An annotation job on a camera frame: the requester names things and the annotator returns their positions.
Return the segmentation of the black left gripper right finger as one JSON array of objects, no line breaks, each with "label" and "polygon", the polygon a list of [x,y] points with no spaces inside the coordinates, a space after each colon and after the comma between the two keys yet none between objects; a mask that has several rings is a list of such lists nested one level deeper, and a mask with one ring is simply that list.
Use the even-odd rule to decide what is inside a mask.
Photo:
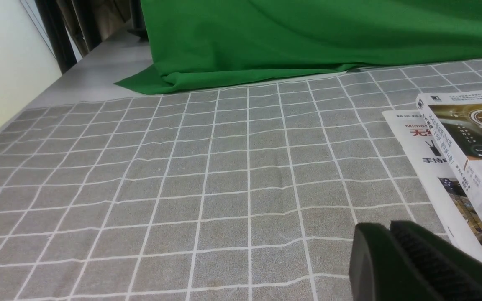
[{"label": "black left gripper right finger", "polygon": [[482,301],[482,262],[411,221],[392,221],[390,232],[443,300]]}]

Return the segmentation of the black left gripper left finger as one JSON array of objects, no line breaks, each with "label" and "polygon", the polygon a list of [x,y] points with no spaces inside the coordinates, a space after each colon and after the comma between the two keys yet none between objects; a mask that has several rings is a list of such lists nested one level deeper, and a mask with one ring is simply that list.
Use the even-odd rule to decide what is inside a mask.
[{"label": "black left gripper left finger", "polygon": [[381,224],[355,226],[349,279],[354,301],[443,300]]}]

